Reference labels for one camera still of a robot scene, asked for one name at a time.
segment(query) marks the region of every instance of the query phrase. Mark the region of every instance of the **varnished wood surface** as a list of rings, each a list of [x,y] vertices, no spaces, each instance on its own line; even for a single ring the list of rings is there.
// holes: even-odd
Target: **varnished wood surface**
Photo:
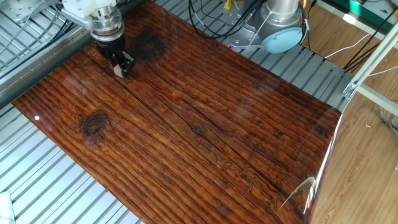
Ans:
[[[355,44],[366,35],[319,6],[311,10],[309,22],[312,49],[324,57]],[[364,42],[329,59],[343,67]],[[374,39],[369,46],[378,42]],[[374,72],[398,65],[397,58],[398,50],[392,49]],[[398,69],[369,77],[365,84],[397,100],[397,72]],[[382,122],[378,105],[361,94],[355,94],[343,113],[340,133],[331,152],[312,223],[398,223],[396,167],[397,136]]]
[[[340,112],[148,2],[126,78],[90,45],[13,104],[145,223],[305,223]]]

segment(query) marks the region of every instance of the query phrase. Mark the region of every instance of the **white cable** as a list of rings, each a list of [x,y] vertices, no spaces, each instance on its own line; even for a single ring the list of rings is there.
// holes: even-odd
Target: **white cable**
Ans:
[[[251,39],[248,47],[250,47],[251,43],[253,43],[254,38],[257,36],[257,34],[259,33],[259,31],[261,30],[261,28],[263,27],[263,25],[267,22],[269,16],[272,14],[272,11],[269,11],[268,16],[264,19],[264,22],[262,22],[260,28],[257,30],[256,34],[254,34],[253,38]]]
[[[307,35],[307,29],[305,29],[305,32],[304,32],[304,36],[303,36],[303,39],[300,41],[300,44],[302,44],[303,43],[303,41],[304,41],[304,39],[305,39],[305,36]]]
[[[35,12],[35,11],[44,3],[44,1],[45,1],[45,0],[42,0],[42,1],[36,6],[36,8],[34,8],[34,9],[32,10],[32,12],[30,12],[30,14],[27,16],[27,19],[26,19],[26,21],[25,21],[25,24],[19,29],[19,31],[18,31],[16,34],[14,34],[14,35],[11,37],[11,39],[10,39],[10,41],[7,43],[7,45],[4,46],[4,48],[0,51],[0,55],[8,48],[8,46],[10,46],[10,44],[12,43],[12,41],[22,32],[22,30],[25,28],[25,26],[26,26],[26,24],[27,24],[27,21],[29,21],[30,16],[32,15],[32,13]]]
[[[365,39],[365,38],[366,38],[367,36],[369,36],[369,35],[370,35],[370,34],[366,34],[366,35],[365,35],[364,37],[362,37],[359,41],[357,41],[357,43],[355,43],[354,45],[349,46],[349,47],[342,48],[342,49],[336,51],[335,53],[332,53],[332,54],[326,56],[325,58],[328,58],[328,57],[330,57],[330,56],[332,56],[332,55],[334,55],[334,54],[337,54],[338,52],[341,52],[342,50],[346,50],[346,49],[350,49],[350,48],[352,48],[352,47],[355,47],[357,44],[359,44],[363,39]]]
[[[381,74],[381,73],[384,73],[384,72],[391,71],[391,70],[396,69],[396,68],[398,68],[398,65],[395,66],[395,67],[389,68],[389,69],[387,69],[387,70],[381,71],[381,72],[377,72],[377,73],[370,74],[370,75],[368,75],[368,76],[378,75],[378,74]]]

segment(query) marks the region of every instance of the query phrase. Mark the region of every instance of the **wooden table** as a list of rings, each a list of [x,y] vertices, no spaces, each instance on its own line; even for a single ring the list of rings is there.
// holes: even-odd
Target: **wooden table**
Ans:
[[[281,206],[340,112],[152,2],[124,21],[128,77],[89,45],[14,106],[145,223],[308,222],[311,185]]]

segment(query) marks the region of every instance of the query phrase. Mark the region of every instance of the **wood knot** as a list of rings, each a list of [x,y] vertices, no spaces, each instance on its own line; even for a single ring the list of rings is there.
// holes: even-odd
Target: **wood knot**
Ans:
[[[142,60],[157,60],[166,52],[166,38],[147,30],[138,35],[131,44],[133,56]]]
[[[299,154],[300,154],[300,153],[299,153],[297,150],[295,150],[295,151],[292,153],[292,159],[297,160]]]
[[[81,123],[81,131],[86,136],[93,136],[106,128],[107,120],[102,111],[94,111]]]
[[[195,134],[202,134],[203,131],[201,130],[201,127],[199,125],[195,125],[195,127],[193,127],[193,132]]]
[[[256,90],[260,89],[260,83],[254,84],[254,88],[255,88]]]
[[[277,138],[279,138],[281,135],[283,135],[283,132],[282,132],[282,131],[279,131],[279,130],[277,130],[277,131],[274,133],[274,136],[277,137]]]

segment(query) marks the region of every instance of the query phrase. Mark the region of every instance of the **metal grating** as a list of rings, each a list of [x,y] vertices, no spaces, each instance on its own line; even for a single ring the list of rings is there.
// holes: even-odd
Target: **metal grating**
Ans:
[[[65,18],[53,6],[38,13],[26,24],[18,24],[0,12],[0,72],[26,55],[34,54],[39,46],[58,32],[64,22]]]
[[[0,192],[16,223],[137,223],[139,219],[13,106],[0,110]]]
[[[160,6],[189,22],[188,1],[157,0]],[[193,7],[200,8],[200,0],[194,0]],[[217,0],[203,0],[203,10],[211,16],[222,19],[223,3]],[[204,16],[198,16],[211,29],[222,32],[224,24]],[[27,31],[33,28],[43,32],[49,24],[55,9],[49,8],[37,15]],[[41,40],[30,47],[30,54],[56,33],[63,21],[50,28]],[[0,42],[3,31],[0,27]],[[19,47],[29,46],[26,40],[16,42]],[[228,39],[220,40],[228,44]],[[12,50],[18,50],[14,44]],[[321,56],[300,45],[282,54],[270,54],[264,49],[240,50],[239,53],[270,70],[314,97],[343,111],[348,100],[341,92],[352,79],[352,75],[334,66]],[[79,165],[72,161],[59,147],[39,131],[12,105],[0,110],[0,192],[9,190],[12,196],[16,223],[141,223],[124,205],[100,186]]]

